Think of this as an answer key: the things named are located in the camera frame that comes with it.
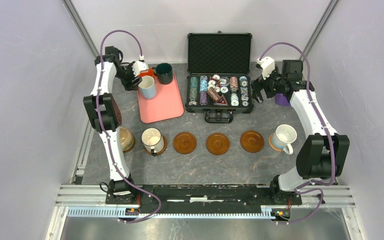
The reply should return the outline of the light blue mug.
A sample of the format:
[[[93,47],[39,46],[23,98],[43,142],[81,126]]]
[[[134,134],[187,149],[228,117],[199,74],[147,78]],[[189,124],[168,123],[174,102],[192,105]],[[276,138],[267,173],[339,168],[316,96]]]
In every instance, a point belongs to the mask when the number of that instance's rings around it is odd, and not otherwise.
[[[157,95],[155,79],[152,76],[142,76],[138,88],[142,96],[147,100],[152,100]]]

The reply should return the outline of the orange mug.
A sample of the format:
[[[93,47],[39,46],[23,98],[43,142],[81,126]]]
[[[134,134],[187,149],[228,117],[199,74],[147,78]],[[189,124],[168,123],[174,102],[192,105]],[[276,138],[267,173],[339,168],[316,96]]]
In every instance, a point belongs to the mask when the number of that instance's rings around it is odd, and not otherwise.
[[[145,76],[150,76],[150,77],[154,78],[155,77],[154,69],[152,67],[149,67],[147,70],[141,71],[138,75],[138,77],[140,77],[140,78],[145,77]]]

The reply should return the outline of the dark green mug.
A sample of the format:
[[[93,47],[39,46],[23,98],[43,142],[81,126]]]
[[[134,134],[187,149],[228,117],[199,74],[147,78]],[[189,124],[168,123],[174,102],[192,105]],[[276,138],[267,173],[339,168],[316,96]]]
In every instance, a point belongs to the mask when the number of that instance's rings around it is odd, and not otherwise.
[[[152,67],[155,76],[162,85],[168,85],[173,81],[173,67],[167,62]]]

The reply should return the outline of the white mug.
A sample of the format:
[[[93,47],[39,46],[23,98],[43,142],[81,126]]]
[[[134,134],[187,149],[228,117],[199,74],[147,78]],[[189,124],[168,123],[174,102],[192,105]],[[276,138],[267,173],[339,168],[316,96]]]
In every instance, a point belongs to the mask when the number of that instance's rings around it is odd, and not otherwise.
[[[292,143],[294,143],[296,139],[296,130],[291,125],[281,124],[273,133],[272,142],[277,148],[283,149],[283,152],[286,154],[292,155],[294,153]]]

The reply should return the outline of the wooden coaster five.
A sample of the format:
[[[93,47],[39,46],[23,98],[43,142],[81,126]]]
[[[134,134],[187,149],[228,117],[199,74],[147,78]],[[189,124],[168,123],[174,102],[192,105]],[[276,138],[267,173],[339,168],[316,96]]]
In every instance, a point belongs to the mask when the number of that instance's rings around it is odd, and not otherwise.
[[[241,147],[249,153],[257,153],[265,146],[263,136],[254,130],[245,131],[241,135],[239,142]]]

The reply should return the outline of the beige ceramic mug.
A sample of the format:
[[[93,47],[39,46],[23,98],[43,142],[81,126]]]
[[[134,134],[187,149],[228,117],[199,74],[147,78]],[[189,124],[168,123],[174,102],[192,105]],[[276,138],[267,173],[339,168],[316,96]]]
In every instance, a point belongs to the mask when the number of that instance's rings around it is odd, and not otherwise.
[[[127,128],[120,127],[119,134],[120,134],[120,144],[121,144],[122,150],[129,148],[133,142],[133,139],[135,139],[132,132]]]

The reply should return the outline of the cream mug dark handle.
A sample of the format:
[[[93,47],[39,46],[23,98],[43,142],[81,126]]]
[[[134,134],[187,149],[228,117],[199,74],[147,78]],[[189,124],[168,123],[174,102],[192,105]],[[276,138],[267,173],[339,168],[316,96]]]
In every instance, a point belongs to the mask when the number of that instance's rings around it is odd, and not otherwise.
[[[147,128],[141,135],[145,149],[152,156],[157,156],[165,149],[165,140],[161,131],[155,127]]]

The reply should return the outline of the wooden coaster four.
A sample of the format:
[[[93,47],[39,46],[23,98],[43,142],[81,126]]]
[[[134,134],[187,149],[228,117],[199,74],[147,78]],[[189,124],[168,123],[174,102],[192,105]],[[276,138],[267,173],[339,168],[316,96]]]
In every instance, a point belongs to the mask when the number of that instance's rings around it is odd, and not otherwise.
[[[230,148],[230,140],[223,133],[213,133],[206,139],[206,149],[213,155],[224,155]]]

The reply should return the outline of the wooden coaster two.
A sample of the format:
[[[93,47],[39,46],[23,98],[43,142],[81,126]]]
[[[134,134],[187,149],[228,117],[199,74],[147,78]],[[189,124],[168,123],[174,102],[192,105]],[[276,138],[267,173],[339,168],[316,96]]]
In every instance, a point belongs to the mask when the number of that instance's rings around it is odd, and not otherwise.
[[[161,151],[159,151],[159,152],[154,152],[154,153],[152,153],[151,151],[149,151],[146,147],[144,147],[144,150],[145,150],[145,152],[147,153],[147,154],[149,154],[149,155],[151,155],[151,156],[158,156],[158,155],[161,155],[162,153],[164,153],[164,151],[167,149],[167,147],[168,147],[168,140],[167,140],[167,138],[163,135],[162,136],[162,139],[163,139],[163,143],[164,143],[164,145],[163,145],[163,148],[162,148],[162,150]]]

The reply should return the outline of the wooden coaster three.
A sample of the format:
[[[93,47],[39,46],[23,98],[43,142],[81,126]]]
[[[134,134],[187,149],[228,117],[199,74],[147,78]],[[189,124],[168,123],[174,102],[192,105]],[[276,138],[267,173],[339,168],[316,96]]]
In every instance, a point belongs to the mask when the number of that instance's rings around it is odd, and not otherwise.
[[[197,146],[196,137],[190,132],[180,132],[173,139],[174,149],[182,155],[192,153]]]

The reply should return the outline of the wooden coaster one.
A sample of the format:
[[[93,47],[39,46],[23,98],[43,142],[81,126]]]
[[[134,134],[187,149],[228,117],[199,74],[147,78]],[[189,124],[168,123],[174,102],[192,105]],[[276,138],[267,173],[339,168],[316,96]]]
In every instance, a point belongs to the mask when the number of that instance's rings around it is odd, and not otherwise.
[[[123,150],[123,153],[128,153],[128,152],[130,152],[130,151],[135,147],[135,145],[136,145],[136,139],[134,138],[133,141],[132,141],[132,143],[131,143],[131,145],[130,145],[130,147],[127,148],[127,149],[124,149],[124,150]]]

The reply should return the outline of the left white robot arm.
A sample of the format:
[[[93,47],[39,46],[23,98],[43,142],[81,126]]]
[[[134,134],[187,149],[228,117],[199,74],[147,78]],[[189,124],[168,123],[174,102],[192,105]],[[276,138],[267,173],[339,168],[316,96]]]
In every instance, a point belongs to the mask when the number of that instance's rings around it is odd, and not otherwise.
[[[122,114],[112,94],[116,78],[121,80],[127,91],[136,91],[141,78],[134,71],[134,63],[123,62],[123,53],[114,46],[107,46],[104,54],[94,63],[97,69],[95,84],[90,95],[83,98],[89,122],[99,134],[107,156],[110,171],[109,183],[100,183],[107,201],[125,204],[133,203],[138,190],[124,158],[121,145]]]

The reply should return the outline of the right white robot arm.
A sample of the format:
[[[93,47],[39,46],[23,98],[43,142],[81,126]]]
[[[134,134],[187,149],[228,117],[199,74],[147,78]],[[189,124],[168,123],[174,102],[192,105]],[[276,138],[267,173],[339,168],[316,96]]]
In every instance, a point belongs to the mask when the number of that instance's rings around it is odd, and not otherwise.
[[[260,103],[262,91],[267,98],[282,94],[297,113],[306,135],[295,167],[274,178],[277,185],[269,189],[269,199],[282,204],[291,191],[308,185],[332,185],[342,174],[350,140],[328,122],[310,79],[303,78],[303,62],[284,60],[279,70],[275,60],[266,56],[256,61],[256,67],[261,75],[251,84],[252,97]]]

